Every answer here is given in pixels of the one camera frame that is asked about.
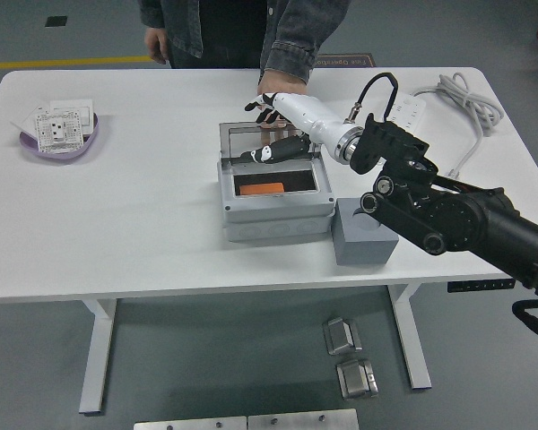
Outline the person's left hand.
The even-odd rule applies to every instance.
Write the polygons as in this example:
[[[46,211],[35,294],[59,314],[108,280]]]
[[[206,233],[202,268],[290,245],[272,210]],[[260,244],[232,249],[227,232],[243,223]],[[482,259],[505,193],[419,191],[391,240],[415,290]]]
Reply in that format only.
[[[307,84],[297,76],[266,69],[257,85],[257,94],[276,92],[306,95]],[[265,115],[265,119],[261,123],[263,128],[279,128],[287,125],[287,120],[283,117],[277,115],[275,119],[271,119],[270,116],[270,114]]]

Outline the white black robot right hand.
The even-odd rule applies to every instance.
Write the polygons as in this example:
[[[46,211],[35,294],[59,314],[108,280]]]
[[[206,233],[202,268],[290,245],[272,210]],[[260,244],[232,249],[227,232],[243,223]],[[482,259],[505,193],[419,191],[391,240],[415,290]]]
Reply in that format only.
[[[295,93],[264,93],[246,106],[246,111],[260,108],[258,122],[270,124],[270,116],[281,116],[308,135],[315,144],[324,145],[337,162],[347,165],[351,159],[349,147],[356,144],[362,128],[345,122],[319,99]]]

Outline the person's right hand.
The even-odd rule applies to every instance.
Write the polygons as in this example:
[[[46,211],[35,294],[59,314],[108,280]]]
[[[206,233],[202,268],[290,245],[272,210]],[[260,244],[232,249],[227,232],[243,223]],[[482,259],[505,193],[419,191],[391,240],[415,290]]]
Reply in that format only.
[[[165,65],[169,61],[167,31],[162,28],[147,27],[144,44],[148,57],[155,63]]]

